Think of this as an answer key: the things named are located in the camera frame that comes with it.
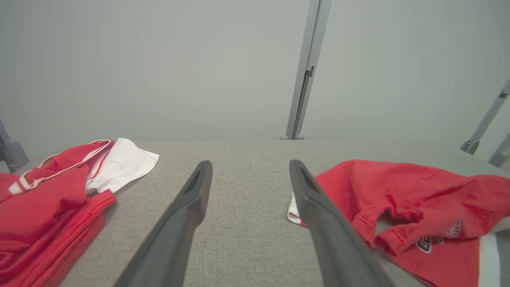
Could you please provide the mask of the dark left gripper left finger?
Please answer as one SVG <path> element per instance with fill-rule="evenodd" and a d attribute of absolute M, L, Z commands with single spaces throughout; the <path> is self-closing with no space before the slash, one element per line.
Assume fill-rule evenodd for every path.
<path fill-rule="evenodd" d="M 193 235 L 206 216 L 212 172 L 210 161 L 199 162 L 114 287 L 183 287 Z"/>

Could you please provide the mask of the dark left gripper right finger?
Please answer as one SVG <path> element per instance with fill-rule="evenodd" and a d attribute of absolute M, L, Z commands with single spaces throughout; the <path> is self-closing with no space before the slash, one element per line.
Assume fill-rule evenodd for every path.
<path fill-rule="evenodd" d="M 312 236 L 324 287 L 395 287 L 304 163 L 291 160 L 289 173 L 299 216 Z"/>

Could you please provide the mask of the red shorts with white stripe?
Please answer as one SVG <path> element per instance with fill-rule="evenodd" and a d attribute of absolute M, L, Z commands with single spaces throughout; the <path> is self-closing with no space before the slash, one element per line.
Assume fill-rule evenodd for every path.
<path fill-rule="evenodd" d="M 510 287 L 510 178 L 348 160 L 314 177 L 364 244 L 430 287 Z M 288 219 L 301 220 L 294 192 Z"/>

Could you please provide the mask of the red shirt with white sleeves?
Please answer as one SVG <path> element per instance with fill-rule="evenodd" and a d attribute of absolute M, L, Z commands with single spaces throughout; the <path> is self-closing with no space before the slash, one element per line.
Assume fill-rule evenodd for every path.
<path fill-rule="evenodd" d="M 95 140 L 22 175 L 0 173 L 0 287 L 58 287 L 104 227 L 115 193 L 158 154 L 131 140 Z"/>

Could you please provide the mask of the grey side frame post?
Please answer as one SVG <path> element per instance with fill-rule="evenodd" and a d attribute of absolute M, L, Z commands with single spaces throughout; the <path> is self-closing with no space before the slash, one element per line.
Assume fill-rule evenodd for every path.
<path fill-rule="evenodd" d="M 22 145 L 9 136 L 0 119 L 0 161 L 4 161 L 11 174 L 29 163 L 29 158 Z"/>

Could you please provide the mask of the grey partition post with feet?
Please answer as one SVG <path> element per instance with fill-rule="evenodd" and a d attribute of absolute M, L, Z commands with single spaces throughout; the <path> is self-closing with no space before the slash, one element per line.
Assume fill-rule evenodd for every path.
<path fill-rule="evenodd" d="M 310 0 L 288 124 L 281 140 L 304 140 L 301 129 L 326 33 L 332 0 Z"/>

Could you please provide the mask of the grey slanted partition post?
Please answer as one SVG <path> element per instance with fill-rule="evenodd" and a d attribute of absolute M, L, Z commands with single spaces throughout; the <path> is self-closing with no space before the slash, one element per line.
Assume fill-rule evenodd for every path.
<path fill-rule="evenodd" d="M 508 162 L 508 165 L 510 165 L 510 132 L 488 160 L 490 165 L 500 169 L 505 166 L 505 162 Z"/>
<path fill-rule="evenodd" d="M 486 133 L 488 127 L 490 127 L 490 124 L 493 122 L 493 120 L 501 110 L 503 104 L 505 103 L 509 95 L 510 95 L 510 77 L 503 85 L 501 91 L 496 96 L 494 102 L 492 102 L 492 105 L 488 109 L 487 113 L 479 122 L 472 136 L 460 147 L 461 151 L 474 155 L 474 153 L 476 152 L 477 148 L 480 145 L 483 135 Z"/>

